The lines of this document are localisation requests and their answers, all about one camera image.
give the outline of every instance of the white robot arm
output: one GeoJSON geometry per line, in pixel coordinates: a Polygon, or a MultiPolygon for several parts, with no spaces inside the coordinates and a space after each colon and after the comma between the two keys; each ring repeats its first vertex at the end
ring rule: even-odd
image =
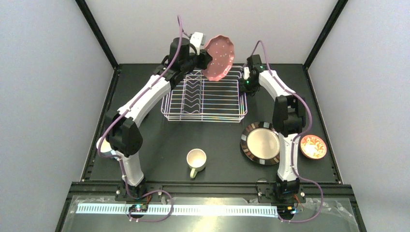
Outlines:
{"type": "Polygon", "coordinates": [[[183,38],[176,64],[174,63],[168,72],[160,77],[167,68],[165,61],[171,60],[176,55],[179,38],[175,38],[171,43],[170,55],[164,58],[142,90],[117,111],[109,111],[105,114],[104,123],[108,128],[116,118],[128,111],[113,126],[107,139],[102,141],[101,152],[106,157],[115,156],[122,160],[125,171],[122,178],[124,181],[127,180],[130,186],[138,186],[144,179],[138,152],[143,139],[138,128],[147,113],[184,78],[185,74],[192,72],[194,68],[206,69],[208,63],[212,61],[212,57],[205,50],[200,49],[204,44],[204,38],[204,34],[200,32],[192,34],[190,40],[183,38]]]}
{"type": "Polygon", "coordinates": [[[276,71],[268,71],[259,55],[250,56],[247,64],[244,78],[240,80],[241,91],[254,93],[262,86],[275,100],[272,124],[279,134],[280,162],[274,192],[278,201],[284,201],[299,191],[299,178],[295,174],[298,149],[294,149],[292,153],[292,143],[294,147],[298,147],[299,137],[296,136],[306,124],[305,108],[276,71]]]}

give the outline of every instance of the black corner post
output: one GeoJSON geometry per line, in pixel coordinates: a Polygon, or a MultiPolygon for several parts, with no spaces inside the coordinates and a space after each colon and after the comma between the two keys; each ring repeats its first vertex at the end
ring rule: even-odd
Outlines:
{"type": "Polygon", "coordinates": [[[80,8],[81,12],[84,15],[84,18],[86,18],[92,32],[94,33],[95,37],[97,38],[98,42],[100,43],[100,46],[102,50],[104,51],[105,55],[107,56],[108,60],[111,63],[111,66],[113,66],[113,69],[117,69],[118,63],[115,60],[115,57],[113,53],[111,52],[110,47],[107,44],[107,41],[105,40],[104,36],[101,33],[100,28],[97,25],[97,22],[95,21],[94,17],[92,16],[92,13],[90,9],[87,6],[87,3],[85,0],[75,0],[77,2],[78,7],[80,8]]]}
{"type": "Polygon", "coordinates": [[[329,18],[327,19],[326,24],[324,25],[318,39],[315,42],[312,50],[309,53],[303,67],[307,70],[313,63],[316,55],[319,53],[320,48],[322,47],[324,41],[326,40],[327,36],[330,33],[333,25],[336,23],[337,18],[339,18],[340,13],[342,13],[343,8],[345,7],[348,0],[338,0],[336,6],[333,8],[332,13],[330,14],[329,18]]]}

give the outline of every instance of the black mounting bracket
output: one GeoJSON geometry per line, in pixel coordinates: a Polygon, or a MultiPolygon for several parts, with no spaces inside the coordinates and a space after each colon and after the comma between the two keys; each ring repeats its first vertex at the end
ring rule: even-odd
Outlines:
{"type": "Polygon", "coordinates": [[[282,180],[276,174],[276,182],[273,187],[275,199],[279,202],[287,202],[289,199],[293,199],[295,194],[299,193],[300,180],[299,178],[292,181],[282,180]]]}
{"type": "Polygon", "coordinates": [[[259,84],[259,74],[267,70],[266,64],[262,64],[259,55],[252,55],[246,59],[249,68],[249,78],[243,77],[239,80],[239,91],[253,96],[261,87],[259,84]]]}
{"type": "MultiPolygon", "coordinates": [[[[257,183],[256,190],[258,191],[258,202],[259,203],[271,203],[272,205],[276,206],[289,206],[294,203],[297,203],[295,198],[287,198],[286,201],[278,201],[276,194],[275,194],[275,184],[276,183],[257,183]]],[[[300,203],[305,203],[305,194],[303,192],[303,187],[299,187],[299,193],[297,194],[297,198],[299,199],[300,203]]]]}
{"type": "MultiPolygon", "coordinates": [[[[131,194],[134,197],[141,198],[144,194],[147,192],[151,192],[154,190],[161,190],[163,187],[162,185],[157,185],[157,184],[147,184],[145,178],[143,181],[138,185],[138,186],[129,186],[128,188],[130,189],[131,194]]],[[[161,196],[162,194],[152,194],[151,195],[151,201],[152,202],[160,202],[161,201],[161,196]]],[[[145,202],[145,200],[140,200],[140,199],[134,199],[127,194],[127,190],[125,188],[125,183],[122,181],[118,186],[117,186],[117,191],[116,191],[116,196],[115,200],[118,202],[128,202],[128,203],[141,203],[145,202]]]]}

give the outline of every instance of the green mug handle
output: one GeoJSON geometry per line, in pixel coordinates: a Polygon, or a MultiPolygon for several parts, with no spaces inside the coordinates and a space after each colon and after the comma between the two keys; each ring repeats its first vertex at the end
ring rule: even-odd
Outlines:
{"type": "Polygon", "coordinates": [[[194,168],[192,168],[192,169],[191,169],[191,174],[190,174],[191,179],[195,178],[195,176],[196,176],[197,173],[198,173],[198,172],[197,172],[194,168]]]}

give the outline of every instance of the orange patterned bowl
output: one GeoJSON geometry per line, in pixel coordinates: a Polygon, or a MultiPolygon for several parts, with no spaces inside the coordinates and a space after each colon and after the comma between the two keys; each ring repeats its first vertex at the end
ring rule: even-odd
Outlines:
{"type": "Polygon", "coordinates": [[[318,160],[326,155],[327,147],[321,138],[310,134],[300,141],[300,150],[306,157],[318,160]]]}

